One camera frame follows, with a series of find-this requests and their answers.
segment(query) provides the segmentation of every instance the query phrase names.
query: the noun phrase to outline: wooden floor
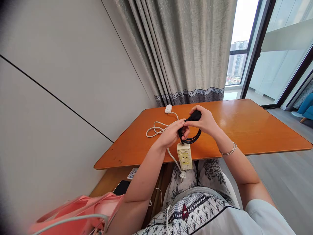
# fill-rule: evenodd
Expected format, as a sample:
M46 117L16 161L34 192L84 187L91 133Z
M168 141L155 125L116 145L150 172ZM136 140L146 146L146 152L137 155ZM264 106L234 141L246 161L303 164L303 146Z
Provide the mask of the wooden floor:
M313 143L313 121L300 124L289 111L270 109L287 126ZM313 232L313 149L310 151L248 156L267 187L280 213L297 235ZM229 178L242 206L239 191L223 159L224 174Z

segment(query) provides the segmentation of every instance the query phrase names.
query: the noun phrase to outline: hand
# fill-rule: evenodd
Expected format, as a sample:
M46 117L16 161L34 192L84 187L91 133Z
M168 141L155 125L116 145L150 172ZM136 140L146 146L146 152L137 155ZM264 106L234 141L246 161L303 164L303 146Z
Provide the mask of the hand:
M200 105L194 106L189 114L192 114L195 110L198 110L201 112L201 118L199 121L187 121L184 123L184 126L193 126L199 128L204 133L207 133L211 135L212 137L214 134L219 132L221 129L217 125L216 121L214 120L214 117L212 116L212 113L203 108Z
M174 144L179 136L178 136L178 129L183 127L182 133L183 133L183 137L182 139L185 140L189 134L189 127L185 126L184 127L184 119L180 119L176 122L173 122L171 125L169 125L166 130L164 131L164 133L162 133L160 135L160 137L156 140L156 144L159 144L161 147L163 148L169 148L170 146L172 146L172 144Z

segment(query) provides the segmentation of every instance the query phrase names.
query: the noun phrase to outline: smartphone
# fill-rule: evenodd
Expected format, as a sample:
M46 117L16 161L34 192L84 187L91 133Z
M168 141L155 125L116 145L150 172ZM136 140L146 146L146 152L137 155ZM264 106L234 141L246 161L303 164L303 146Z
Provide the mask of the smartphone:
M120 196L126 193L127 188L129 186L130 182L126 181L126 180L122 180L118 186L114 189L113 193L115 193L115 195Z

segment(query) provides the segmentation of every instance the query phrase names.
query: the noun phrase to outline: blue chair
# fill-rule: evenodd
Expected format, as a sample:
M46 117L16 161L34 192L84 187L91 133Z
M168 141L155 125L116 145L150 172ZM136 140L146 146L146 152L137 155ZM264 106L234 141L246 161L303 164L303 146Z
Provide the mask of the blue chair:
M297 113L302 114L304 117L301 119L300 123L303 123L307 119L313 120L313 93L308 95L303 101Z

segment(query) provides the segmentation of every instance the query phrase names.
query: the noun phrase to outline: floral pants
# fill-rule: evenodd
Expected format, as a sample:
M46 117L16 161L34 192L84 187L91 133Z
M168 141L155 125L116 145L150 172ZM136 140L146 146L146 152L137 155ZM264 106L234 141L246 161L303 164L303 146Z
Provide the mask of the floral pants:
M180 182L180 170L175 166L166 206L171 204L173 200L183 191L197 186L208 187L218 192L229 204L233 205L229 190L226 186L219 159L206 159L192 162L193 169L186 171L186 179Z

